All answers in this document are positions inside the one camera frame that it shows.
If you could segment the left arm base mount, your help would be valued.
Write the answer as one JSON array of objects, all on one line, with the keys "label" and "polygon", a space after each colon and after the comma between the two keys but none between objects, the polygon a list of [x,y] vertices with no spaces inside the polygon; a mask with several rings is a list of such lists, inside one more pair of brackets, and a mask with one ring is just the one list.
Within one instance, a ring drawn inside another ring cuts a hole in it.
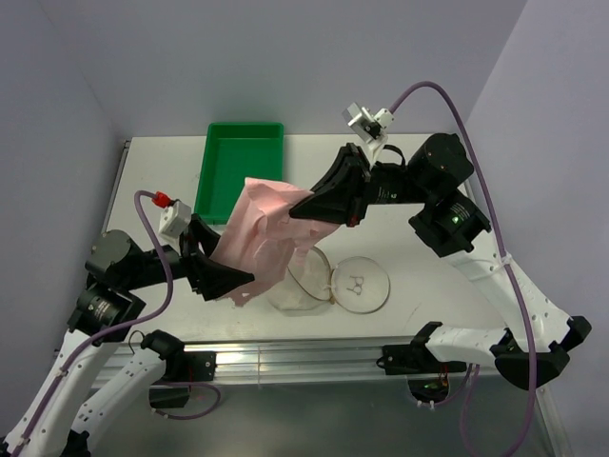
[{"label": "left arm base mount", "polygon": [[216,368],[214,351],[187,351],[169,363],[166,373],[148,392],[149,403],[160,410],[178,409],[187,405],[194,386],[176,387],[175,383],[209,383]]}]

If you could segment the pink bra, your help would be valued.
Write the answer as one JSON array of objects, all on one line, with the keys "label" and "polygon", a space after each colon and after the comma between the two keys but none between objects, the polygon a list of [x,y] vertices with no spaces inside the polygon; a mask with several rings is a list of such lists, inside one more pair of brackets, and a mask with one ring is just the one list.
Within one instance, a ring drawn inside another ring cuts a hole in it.
[{"label": "pink bra", "polygon": [[237,307],[284,280],[292,258],[303,260],[310,249],[340,226],[295,219],[289,211],[312,195],[294,185],[247,177],[210,259],[251,273],[254,280],[223,295]]}]

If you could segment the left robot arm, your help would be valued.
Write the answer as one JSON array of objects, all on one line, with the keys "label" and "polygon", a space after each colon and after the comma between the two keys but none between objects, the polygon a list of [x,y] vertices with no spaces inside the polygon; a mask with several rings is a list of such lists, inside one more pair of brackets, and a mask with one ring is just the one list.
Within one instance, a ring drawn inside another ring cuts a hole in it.
[{"label": "left robot arm", "polygon": [[145,302],[134,290],[188,279],[192,290],[216,299],[253,281],[248,272],[210,259],[220,239],[198,216],[148,233],[142,250],[119,229],[104,232],[86,262],[88,281],[48,377],[15,428],[1,441],[4,456],[89,456],[111,423],[157,381],[185,375],[185,345],[162,330],[95,394],[98,373],[141,322]]}]

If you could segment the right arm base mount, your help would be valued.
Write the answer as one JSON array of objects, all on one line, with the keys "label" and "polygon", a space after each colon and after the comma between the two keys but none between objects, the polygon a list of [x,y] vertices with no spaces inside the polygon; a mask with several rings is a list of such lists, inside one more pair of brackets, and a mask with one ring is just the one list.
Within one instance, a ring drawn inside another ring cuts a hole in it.
[{"label": "right arm base mount", "polygon": [[472,374],[471,365],[439,362],[427,349],[411,344],[383,346],[376,367],[386,376],[404,376],[411,402],[429,410],[454,401]]}]

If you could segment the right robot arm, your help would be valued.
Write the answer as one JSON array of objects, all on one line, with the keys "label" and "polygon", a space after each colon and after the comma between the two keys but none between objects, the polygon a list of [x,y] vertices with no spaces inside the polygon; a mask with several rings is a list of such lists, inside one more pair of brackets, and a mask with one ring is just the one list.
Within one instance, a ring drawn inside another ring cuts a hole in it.
[{"label": "right robot arm", "polygon": [[474,172],[455,134],[429,136],[410,159],[370,163],[348,143],[324,177],[289,212],[294,219],[347,227],[371,205],[420,204],[408,223],[419,239],[459,271],[499,313],[500,328],[455,328],[427,323],[401,346],[385,346],[378,367],[388,375],[495,368],[523,390],[556,379],[592,326],[554,305],[501,247],[489,219],[459,189]]}]

